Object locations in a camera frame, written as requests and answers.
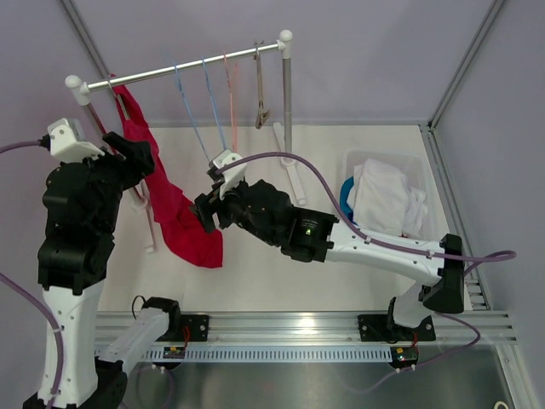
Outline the magenta t shirt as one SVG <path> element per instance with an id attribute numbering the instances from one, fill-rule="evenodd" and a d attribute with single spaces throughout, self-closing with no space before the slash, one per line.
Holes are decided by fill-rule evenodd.
<path id="1" fill-rule="evenodd" d="M 154 172 L 146 177 L 149 200 L 154 221 L 158 223 L 163 241 L 168 249 L 200 268 L 221 268 L 223 264 L 223 238 L 219 231 L 206 233 L 197 217 L 192 213 L 192 201 L 173 184 L 160 158 L 160 150 L 143 112 L 127 87 L 113 88 L 120 97 L 116 103 L 123 127 L 123 136 L 130 141 L 145 141 L 150 144 L 155 164 Z"/>

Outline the light blue hanger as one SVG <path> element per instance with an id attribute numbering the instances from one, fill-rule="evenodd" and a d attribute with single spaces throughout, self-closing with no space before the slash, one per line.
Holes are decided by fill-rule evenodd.
<path id="1" fill-rule="evenodd" d="M 195 134 L 195 136 L 196 136 L 196 138 L 198 140 L 199 146 L 201 147 L 201 150 L 202 150 L 206 160 L 209 162 L 210 161 L 210 156 L 209 156 L 207 148 L 204 145 L 204 140 L 203 140 L 203 138 L 200 135 L 200 132 L 198 130 L 197 123 L 196 123 L 196 121 L 195 121 L 195 119 L 194 119 L 194 117 L 192 115 L 192 109 L 191 109 L 189 101 L 187 99 L 186 91 L 185 91 L 185 88 L 184 88 L 184 85 L 183 85 L 183 82 L 182 82 L 181 71 L 177 68 L 177 63 L 176 63 L 175 59 L 170 54 L 165 53 L 164 56 L 169 60 L 172 67 L 174 68 L 176 87 L 177 87 L 178 92 L 179 92 L 179 94 L 181 96 L 181 100 L 183 102 L 183 105 L 184 105 L 184 107 L 186 109 L 186 115 L 188 116 L 190 125 L 192 126 L 193 132 L 194 132 L 194 134 Z"/>
<path id="2" fill-rule="evenodd" d="M 204 70 L 205 83 L 206 83 L 207 91 L 208 91 L 208 94 L 209 94 L 210 103 L 211 103 L 211 106 L 212 106 L 212 113 L 213 113 L 213 116 L 214 116 L 214 120 L 215 120 L 215 124 L 216 124 L 217 130 L 218 130 L 218 134 L 219 134 L 219 137 L 220 137 L 220 140 L 221 140 L 221 145 L 222 145 L 222 148 L 224 150 L 227 150 L 227 140 L 226 140 L 226 137 L 224 135 L 224 132 L 223 132 L 223 129 L 222 129 L 222 126 L 221 126 L 221 121 L 219 120 L 219 117 L 218 117 L 217 105 L 216 105 L 216 102 L 215 102 L 215 95 L 214 95 L 214 92 L 212 90 L 212 85 L 211 85 L 211 82 L 210 82 L 210 79 L 209 79 L 209 71 L 208 71 L 208 68 L 207 68 L 206 61 L 205 61 L 204 57 L 202 58 L 202 66 L 203 66 L 203 70 Z"/>

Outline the pink wire hanger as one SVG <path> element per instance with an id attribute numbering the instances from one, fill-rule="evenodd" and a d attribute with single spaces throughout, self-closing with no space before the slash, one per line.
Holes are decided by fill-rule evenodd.
<path id="1" fill-rule="evenodd" d="M 231 63 L 224 55 L 224 67 L 227 77 L 227 87 L 229 91 L 230 103 L 230 122 L 231 122 L 231 137 L 232 150 L 238 150 L 238 115 L 237 115 L 237 81 L 238 81 L 238 63 Z"/>

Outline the blue t shirt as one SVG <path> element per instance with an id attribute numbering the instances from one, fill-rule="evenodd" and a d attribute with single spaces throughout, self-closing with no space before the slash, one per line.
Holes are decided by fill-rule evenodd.
<path id="1" fill-rule="evenodd" d="M 353 222 L 353 207 L 355 205 L 354 179 L 349 177 L 346 179 L 340 191 L 339 204 L 342 212 L 346 217 Z"/>

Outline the white t shirt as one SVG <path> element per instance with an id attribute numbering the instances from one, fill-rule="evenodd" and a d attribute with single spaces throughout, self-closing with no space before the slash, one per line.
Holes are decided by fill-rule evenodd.
<path id="1" fill-rule="evenodd" d="M 419 237 L 428 213 L 427 193 L 399 168 L 373 158 L 353 168 L 347 205 L 358 226 L 400 237 Z"/>

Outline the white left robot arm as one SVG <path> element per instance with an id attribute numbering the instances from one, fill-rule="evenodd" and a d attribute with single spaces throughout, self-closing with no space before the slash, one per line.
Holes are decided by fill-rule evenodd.
<path id="1" fill-rule="evenodd" d="M 104 136 L 100 148 L 61 130 L 49 150 L 65 152 L 46 181 L 45 239 L 38 250 L 38 282 L 48 322 L 39 390 L 27 408 L 116 408 L 129 374 L 159 339 L 181 334 L 177 301 L 149 299 L 133 324 L 102 353 L 95 352 L 95 323 L 114 248 L 123 193 L 155 169 L 146 141 Z"/>

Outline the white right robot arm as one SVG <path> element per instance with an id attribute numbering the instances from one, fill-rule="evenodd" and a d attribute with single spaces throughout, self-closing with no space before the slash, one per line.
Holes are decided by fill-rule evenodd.
<path id="1" fill-rule="evenodd" d="M 349 262 L 412 279 L 386 312 L 358 317 L 364 342 L 432 341 L 433 313 L 464 310 L 462 242 L 455 235 L 439 242 L 396 238 L 382 245 L 332 214 L 293 205 L 287 193 L 263 180 L 241 181 L 230 190 L 215 185 L 195 199 L 191 211 L 207 233 L 235 225 L 298 262 Z"/>

